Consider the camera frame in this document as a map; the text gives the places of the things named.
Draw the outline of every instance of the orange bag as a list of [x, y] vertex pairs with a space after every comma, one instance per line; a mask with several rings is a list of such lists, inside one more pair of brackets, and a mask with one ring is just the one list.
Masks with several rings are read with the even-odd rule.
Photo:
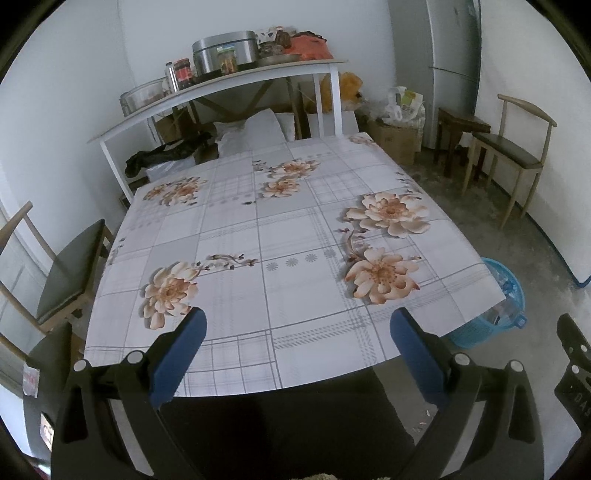
[[298, 53], [302, 60], [331, 60], [333, 56], [326, 46], [326, 39], [312, 32], [296, 34], [291, 38], [291, 47], [285, 53]]

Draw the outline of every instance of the chair backrest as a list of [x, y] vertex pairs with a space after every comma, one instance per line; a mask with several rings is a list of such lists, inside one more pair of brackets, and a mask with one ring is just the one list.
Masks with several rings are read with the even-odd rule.
[[[27, 202], [12, 218], [7, 219], [8, 221], [6, 224], [0, 229], [0, 255], [4, 252], [10, 237], [16, 230], [18, 224], [25, 220], [27, 226], [31, 229], [31, 232], [43, 247], [43, 250], [51, 257], [52, 260], [56, 259], [56, 254], [45, 241], [45, 239], [39, 233], [39, 230], [33, 225], [31, 219], [28, 216], [28, 212], [33, 208], [33, 204], [31, 202]], [[4, 295], [8, 301], [12, 304], [12, 306], [24, 316], [37, 330], [39, 330], [44, 335], [46, 334], [41, 330], [37, 319], [29, 312], [23, 304], [12, 294], [10, 290], [0, 281], [0, 294]], [[22, 360], [26, 359], [26, 354], [23, 353], [16, 345], [14, 345], [10, 340], [8, 340], [4, 335], [0, 333], [0, 343], [3, 344], [6, 348], [8, 348], [12, 353], [14, 353], [17, 357], [21, 358]]]
[[517, 105], [519, 108], [525, 110], [526, 112], [531, 113], [532, 115], [535, 115], [536, 117], [548, 122], [548, 130], [546, 131], [544, 149], [542, 150], [542, 156], [540, 157], [540, 162], [543, 165], [544, 161], [546, 160], [546, 155], [548, 154], [548, 146], [550, 145], [550, 134], [552, 133], [552, 127], [557, 126], [556, 122], [552, 120], [552, 117], [548, 115], [546, 112], [544, 112], [540, 107], [534, 105], [531, 102], [528, 102], [527, 100], [510, 97], [508, 95], [503, 95], [501, 93], [497, 95], [497, 98], [499, 100], [503, 100], [503, 113], [501, 115], [501, 126], [499, 127], [499, 135], [501, 136], [503, 136], [503, 134], [505, 133], [505, 123], [507, 119], [507, 103], [513, 103], [513, 105]]

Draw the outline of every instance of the glass jar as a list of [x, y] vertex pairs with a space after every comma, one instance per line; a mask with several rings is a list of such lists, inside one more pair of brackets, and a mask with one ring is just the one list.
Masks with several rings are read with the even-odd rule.
[[273, 55], [281, 55], [285, 49], [277, 44], [275, 41], [266, 41], [259, 46], [260, 58], [272, 57]]
[[230, 75], [238, 71], [238, 62], [234, 47], [218, 47], [217, 62], [219, 63], [222, 75]]
[[189, 59], [180, 59], [174, 62], [174, 75], [177, 78], [178, 89], [183, 90], [193, 85], [193, 72]]
[[275, 43], [281, 45], [283, 48], [290, 48], [291, 47], [291, 37], [289, 33], [283, 30], [283, 27], [277, 27], [275, 34]]

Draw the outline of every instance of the stainless steel pot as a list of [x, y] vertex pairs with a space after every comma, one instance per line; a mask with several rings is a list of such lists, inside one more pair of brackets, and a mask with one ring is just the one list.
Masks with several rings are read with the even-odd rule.
[[198, 76], [219, 71], [218, 47], [234, 47], [238, 67], [258, 60], [256, 35], [253, 31], [245, 30], [202, 38], [193, 44], [193, 62]]

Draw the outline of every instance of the floral tablecloth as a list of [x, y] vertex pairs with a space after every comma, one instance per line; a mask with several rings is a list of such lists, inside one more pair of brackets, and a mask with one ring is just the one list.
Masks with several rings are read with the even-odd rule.
[[207, 336], [177, 395], [265, 391], [397, 356], [397, 307], [444, 335], [503, 298], [454, 223], [367, 135], [307, 139], [139, 189], [85, 357], [145, 351], [199, 306]]

